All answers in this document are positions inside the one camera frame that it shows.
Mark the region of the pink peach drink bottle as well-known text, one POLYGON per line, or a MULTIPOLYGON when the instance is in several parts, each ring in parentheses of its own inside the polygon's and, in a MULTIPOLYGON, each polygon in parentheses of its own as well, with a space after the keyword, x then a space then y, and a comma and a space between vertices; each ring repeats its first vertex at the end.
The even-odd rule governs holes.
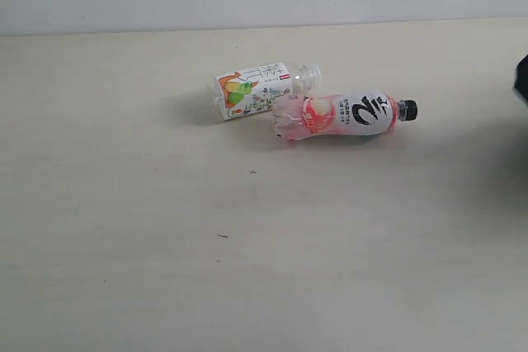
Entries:
POLYGON ((299 141, 323 135, 376 136, 414 121, 414 100, 372 90, 335 96, 282 96, 271 106, 277 136, 299 141))

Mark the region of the tea bottle with fruit label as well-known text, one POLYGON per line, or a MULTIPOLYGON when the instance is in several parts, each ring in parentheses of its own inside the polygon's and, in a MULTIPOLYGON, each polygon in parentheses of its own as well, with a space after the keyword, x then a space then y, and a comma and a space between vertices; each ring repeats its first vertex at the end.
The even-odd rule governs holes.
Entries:
POLYGON ((321 71, 315 64, 272 62, 216 75, 208 89, 215 116, 228 121, 269 111, 277 98, 305 95, 321 81, 321 71))

